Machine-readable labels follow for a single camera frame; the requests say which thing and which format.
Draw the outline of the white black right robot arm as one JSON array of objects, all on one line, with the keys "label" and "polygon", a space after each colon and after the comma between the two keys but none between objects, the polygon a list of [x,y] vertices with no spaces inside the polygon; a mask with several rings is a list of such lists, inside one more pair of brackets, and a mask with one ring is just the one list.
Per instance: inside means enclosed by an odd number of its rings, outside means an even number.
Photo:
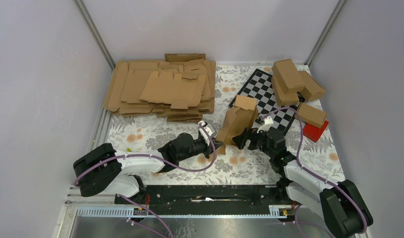
[{"label": "white black right robot arm", "polygon": [[281,175],[276,198],[282,204],[298,202],[324,219],[336,238],[348,238],[365,231],[374,222],[356,185],[346,179],[326,179],[303,166],[287,150],[283,133],[275,128],[267,131],[246,128],[233,142],[239,149],[249,142],[249,150],[260,150],[270,158],[274,172]]}]

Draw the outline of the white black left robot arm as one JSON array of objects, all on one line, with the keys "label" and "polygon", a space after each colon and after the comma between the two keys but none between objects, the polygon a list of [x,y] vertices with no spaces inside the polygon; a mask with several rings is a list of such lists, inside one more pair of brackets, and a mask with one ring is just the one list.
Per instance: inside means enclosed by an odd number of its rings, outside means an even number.
[{"label": "white black left robot arm", "polygon": [[104,143],[73,163],[74,185],[83,197],[103,191],[125,195],[132,203],[145,199],[143,182],[136,173],[166,173],[179,168],[179,163],[202,154],[209,158],[217,153],[222,142],[202,133],[194,139],[181,133],[176,139],[152,152],[117,152],[112,144]]}]

